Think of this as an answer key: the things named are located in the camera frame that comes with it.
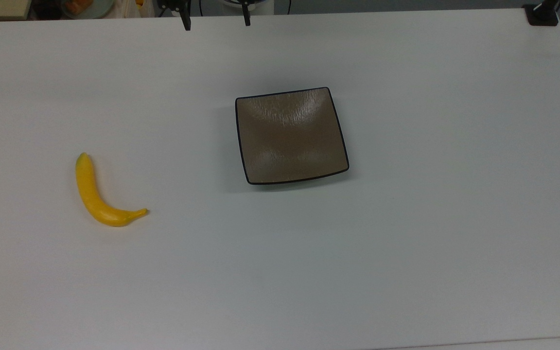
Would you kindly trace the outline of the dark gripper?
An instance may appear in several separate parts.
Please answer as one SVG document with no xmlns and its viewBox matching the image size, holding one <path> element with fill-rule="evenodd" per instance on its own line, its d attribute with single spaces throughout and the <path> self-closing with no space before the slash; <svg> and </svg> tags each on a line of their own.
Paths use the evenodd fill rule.
<svg viewBox="0 0 560 350">
<path fill-rule="evenodd" d="M 157 5 L 160 9 L 167 8 L 171 11 L 178 11 L 185 30 L 191 31 L 191 0 L 158 0 Z"/>
</svg>

